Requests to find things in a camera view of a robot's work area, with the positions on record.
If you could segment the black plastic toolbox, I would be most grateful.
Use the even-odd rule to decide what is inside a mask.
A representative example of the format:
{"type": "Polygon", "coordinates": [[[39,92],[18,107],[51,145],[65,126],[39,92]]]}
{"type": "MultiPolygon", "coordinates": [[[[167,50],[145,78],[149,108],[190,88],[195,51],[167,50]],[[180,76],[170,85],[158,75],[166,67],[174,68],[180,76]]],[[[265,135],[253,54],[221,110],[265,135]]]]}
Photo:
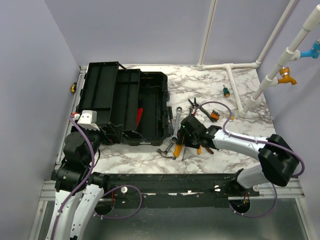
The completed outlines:
{"type": "Polygon", "coordinates": [[[160,146],[170,135],[168,77],[160,71],[127,69],[117,61],[91,62],[84,75],[76,112],[97,112],[96,124],[123,124],[122,141],[130,146],[160,146]],[[136,128],[137,110],[143,114],[136,128]]]}

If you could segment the red black utility knife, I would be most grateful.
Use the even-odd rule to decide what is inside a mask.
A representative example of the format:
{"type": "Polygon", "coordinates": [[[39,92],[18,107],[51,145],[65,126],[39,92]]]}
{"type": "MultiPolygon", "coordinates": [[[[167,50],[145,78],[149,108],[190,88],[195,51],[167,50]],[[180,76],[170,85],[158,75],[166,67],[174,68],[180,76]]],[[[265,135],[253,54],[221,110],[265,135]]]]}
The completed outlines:
{"type": "Polygon", "coordinates": [[[143,115],[144,109],[142,107],[137,109],[137,115],[136,115],[136,128],[138,128],[142,115],[143,115]]]}

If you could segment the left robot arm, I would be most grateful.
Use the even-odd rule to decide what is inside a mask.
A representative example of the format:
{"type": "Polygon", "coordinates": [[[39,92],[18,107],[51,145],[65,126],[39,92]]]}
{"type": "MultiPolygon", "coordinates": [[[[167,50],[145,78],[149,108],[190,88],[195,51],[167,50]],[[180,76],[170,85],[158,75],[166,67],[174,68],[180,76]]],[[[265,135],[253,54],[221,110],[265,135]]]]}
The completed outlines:
{"type": "Polygon", "coordinates": [[[111,191],[110,177],[94,172],[95,155],[102,144],[120,143],[123,125],[114,134],[95,123],[70,120],[72,131],[64,141],[64,160],[55,172],[55,205],[46,239],[80,240],[100,198],[111,191]]]}

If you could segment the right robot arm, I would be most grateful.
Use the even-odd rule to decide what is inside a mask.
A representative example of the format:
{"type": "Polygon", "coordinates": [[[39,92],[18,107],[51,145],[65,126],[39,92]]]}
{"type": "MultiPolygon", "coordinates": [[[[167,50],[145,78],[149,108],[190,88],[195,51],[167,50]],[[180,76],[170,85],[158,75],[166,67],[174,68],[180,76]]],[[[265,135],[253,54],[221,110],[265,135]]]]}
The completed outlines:
{"type": "Polygon", "coordinates": [[[259,161],[258,165],[238,170],[230,180],[228,187],[236,196],[243,195],[255,185],[268,182],[285,187],[299,164],[292,149],[277,134],[269,138],[251,137],[228,132],[215,125],[205,127],[192,114],[182,120],[179,132],[190,148],[228,150],[259,161]]]}

